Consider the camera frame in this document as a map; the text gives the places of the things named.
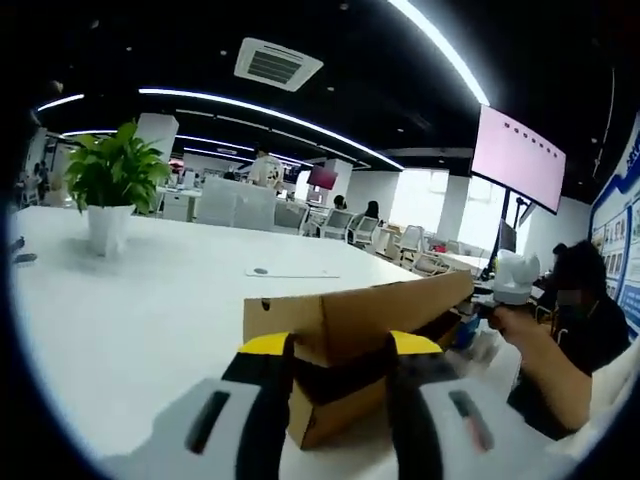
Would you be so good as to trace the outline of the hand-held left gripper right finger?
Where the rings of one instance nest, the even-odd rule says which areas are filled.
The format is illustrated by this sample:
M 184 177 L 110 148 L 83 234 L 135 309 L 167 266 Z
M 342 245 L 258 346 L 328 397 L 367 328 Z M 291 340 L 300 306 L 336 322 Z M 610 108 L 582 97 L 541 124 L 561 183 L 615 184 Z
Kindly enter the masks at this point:
M 401 479 L 556 479 L 560 459 L 494 391 L 431 340 L 391 331 L 387 410 Z

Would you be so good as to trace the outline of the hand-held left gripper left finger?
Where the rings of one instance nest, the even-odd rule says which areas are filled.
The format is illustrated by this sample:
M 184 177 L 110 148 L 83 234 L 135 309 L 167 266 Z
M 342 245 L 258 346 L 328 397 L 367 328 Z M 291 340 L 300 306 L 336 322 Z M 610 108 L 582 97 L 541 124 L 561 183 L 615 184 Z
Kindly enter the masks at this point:
M 103 459 L 110 479 L 276 479 L 289 425 L 294 337 L 256 337 L 224 374 L 161 411 L 150 437 Z

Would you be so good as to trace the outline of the person's right hand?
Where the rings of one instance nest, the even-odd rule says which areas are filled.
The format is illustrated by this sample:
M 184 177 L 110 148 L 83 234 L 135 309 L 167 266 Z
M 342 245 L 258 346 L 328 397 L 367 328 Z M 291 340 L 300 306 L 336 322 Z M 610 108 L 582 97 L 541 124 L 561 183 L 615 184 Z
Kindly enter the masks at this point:
M 489 326 L 497 330 L 508 343 L 520 348 L 537 323 L 528 311 L 501 305 L 489 314 Z

